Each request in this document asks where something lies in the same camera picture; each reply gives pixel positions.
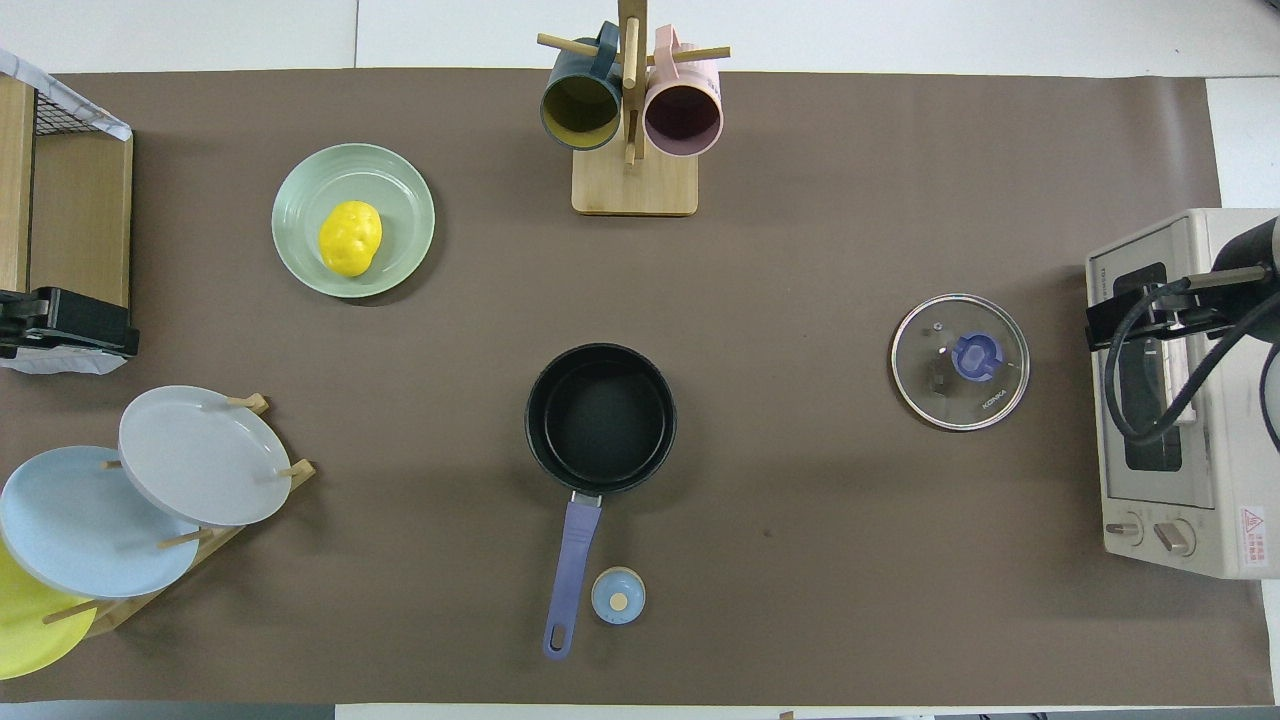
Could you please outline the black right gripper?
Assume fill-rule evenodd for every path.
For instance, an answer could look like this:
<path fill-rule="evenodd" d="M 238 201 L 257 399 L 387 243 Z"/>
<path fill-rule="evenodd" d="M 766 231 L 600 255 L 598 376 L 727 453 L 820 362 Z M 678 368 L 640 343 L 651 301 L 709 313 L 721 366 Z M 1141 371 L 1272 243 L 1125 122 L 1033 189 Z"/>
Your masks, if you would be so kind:
<path fill-rule="evenodd" d="M 1162 336 L 1221 334 L 1245 315 L 1245 290 L 1239 284 L 1193 290 L 1178 281 L 1166 288 L 1164 299 L 1158 288 L 1137 288 L 1088 306 L 1088 350 L 1110 348 L 1120 331 L 1124 331 L 1123 341 L 1160 332 Z"/>

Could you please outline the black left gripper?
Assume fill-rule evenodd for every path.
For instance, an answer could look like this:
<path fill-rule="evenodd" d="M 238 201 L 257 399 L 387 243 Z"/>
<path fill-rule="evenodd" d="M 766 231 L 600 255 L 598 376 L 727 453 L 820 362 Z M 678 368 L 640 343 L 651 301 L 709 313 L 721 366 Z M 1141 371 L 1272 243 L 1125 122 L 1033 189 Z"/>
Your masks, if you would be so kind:
<path fill-rule="evenodd" d="M 42 316 L 40 327 L 59 336 L 26 337 Z M 134 341 L 104 345 L 70 337 L 127 337 L 129 332 L 131 313 L 115 304 L 64 288 L 38 288 L 38 295 L 1 291 L 3 359 L 132 359 L 138 354 Z"/>

